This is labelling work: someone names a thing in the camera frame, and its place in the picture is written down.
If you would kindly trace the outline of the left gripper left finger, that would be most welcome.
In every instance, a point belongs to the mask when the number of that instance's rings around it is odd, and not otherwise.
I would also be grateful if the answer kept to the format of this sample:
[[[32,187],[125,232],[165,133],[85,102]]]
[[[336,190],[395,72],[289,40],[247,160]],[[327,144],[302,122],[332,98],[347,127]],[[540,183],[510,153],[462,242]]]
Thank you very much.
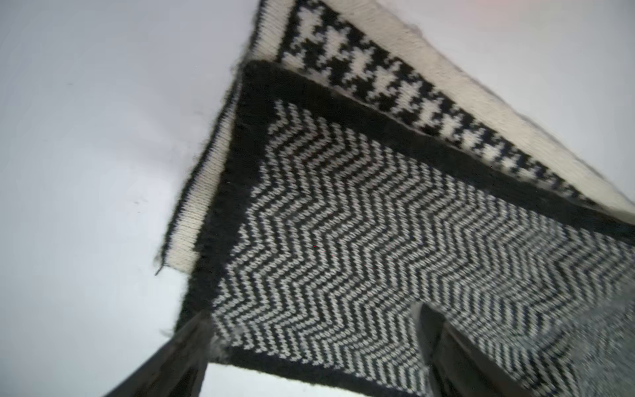
[[[107,397],[200,395],[210,356],[213,323],[202,311]]]

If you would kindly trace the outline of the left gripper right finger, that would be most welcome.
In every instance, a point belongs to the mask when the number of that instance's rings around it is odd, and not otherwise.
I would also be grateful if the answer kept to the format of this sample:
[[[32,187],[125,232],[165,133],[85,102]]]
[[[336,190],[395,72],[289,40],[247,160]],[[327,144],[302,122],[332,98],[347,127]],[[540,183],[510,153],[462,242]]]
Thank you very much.
[[[530,396],[446,317],[425,303],[412,306],[418,349],[432,396]]]

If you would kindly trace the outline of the black white patterned scarf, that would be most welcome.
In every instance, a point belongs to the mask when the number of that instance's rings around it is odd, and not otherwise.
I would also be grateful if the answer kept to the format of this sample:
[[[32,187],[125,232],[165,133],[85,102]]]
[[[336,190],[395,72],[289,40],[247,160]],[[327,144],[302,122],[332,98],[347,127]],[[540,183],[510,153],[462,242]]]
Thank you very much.
[[[372,1],[263,1],[161,252],[212,359],[429,396],[426,304],[535,396],[634,393],[634,206]]]

